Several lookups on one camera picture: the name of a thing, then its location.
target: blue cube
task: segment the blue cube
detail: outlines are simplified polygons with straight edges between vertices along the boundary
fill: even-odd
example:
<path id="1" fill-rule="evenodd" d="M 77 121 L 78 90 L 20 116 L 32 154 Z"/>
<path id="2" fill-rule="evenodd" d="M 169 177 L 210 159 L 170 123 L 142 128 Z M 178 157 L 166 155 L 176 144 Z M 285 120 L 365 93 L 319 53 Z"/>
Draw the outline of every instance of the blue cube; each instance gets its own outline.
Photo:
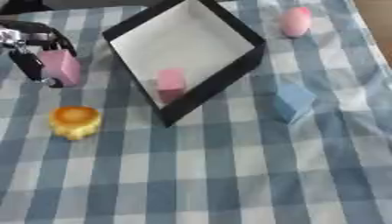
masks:
<path id="1" fill-rule="evenodd" d="M 315 95 L 294 83 L 280 83 L 274 99 L 274 107 L 287 123 L 294 123 L 306 113 L 315 100 Z"/>

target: table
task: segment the table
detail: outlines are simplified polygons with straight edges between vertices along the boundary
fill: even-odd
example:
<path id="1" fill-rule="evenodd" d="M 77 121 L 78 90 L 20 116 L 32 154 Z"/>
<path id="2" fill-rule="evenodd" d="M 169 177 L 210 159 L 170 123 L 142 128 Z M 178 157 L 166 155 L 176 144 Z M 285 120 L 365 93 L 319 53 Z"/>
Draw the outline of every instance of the table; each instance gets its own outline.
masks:
<path id="1" fill-rule="evenodd" d="M 390 11 L 392 11 L 392 2 L 389 0 L 354 0 L 354 2 L 391 66 L 392 28 L 390 27 L 389 21 L 391 19 Z"/>
<path id="2" fill-rule="evenodd" d="M 101 32 L 139 7 L 24 14 L 76 45 L 83 85 L 53 90 L 0 59 L 0 223 L 392 223 L 389 67 L 350 0 L 224 3 L 267 39 L 260 67 L 166 129 Z M 277 15 L 310 7 L 287 39 Z M 276 79 L 317 97 L 298 122 L 273 119 Z M 78 142 L 53 136 L 61 105 L 104 114 Z"/>

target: pink cube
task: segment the pink cube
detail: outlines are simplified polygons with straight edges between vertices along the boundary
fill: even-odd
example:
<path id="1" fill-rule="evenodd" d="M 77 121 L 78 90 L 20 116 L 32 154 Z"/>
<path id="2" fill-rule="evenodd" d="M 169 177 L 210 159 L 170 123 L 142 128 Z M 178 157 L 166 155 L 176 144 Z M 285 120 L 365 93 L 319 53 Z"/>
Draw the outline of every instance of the pink cube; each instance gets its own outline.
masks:
<path id="1" fill-rule="evenodd" d="M 169 103 L 184 94 L 186 82 L 184 70 L 169 68 L 159 71 L 157 75 L 157 91 L 162 102 Z"/>
<path id="2" fill-rule="evenodd" d="M 57 78 L 64 87 L 77 85 L 81 77 L 81 65 L 68 50 L 43 51 L 38 58 L 44 63 L 43 78 Z"/>

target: black box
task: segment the black box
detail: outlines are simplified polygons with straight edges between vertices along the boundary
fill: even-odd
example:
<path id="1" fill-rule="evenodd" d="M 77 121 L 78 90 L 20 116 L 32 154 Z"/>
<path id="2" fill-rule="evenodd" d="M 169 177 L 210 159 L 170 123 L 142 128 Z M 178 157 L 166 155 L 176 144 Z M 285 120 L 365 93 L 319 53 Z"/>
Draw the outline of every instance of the black box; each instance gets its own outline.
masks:
<path id="1" fill-rule="evenodd" d="M 164 0 L 103 33 L 165 126 L 224 90 L 263 57 L 265 40 L 214 0 Z M 187 89 L 163 104 L 162 69 L 181 68 Z"/>

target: pink sphere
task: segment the pink sphere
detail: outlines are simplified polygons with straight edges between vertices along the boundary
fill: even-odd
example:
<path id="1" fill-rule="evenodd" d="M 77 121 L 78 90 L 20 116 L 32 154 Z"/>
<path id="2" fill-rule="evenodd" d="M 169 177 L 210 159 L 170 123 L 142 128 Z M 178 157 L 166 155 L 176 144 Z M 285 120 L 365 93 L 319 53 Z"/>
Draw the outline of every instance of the pink sphere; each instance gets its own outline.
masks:
<path id="1" fill-rule="evenodd" d="M 311 27 L 311 12 L 306 7 L 286 11 L 280 20 L 283 33 L 291 38 L 299 38 Z"/>

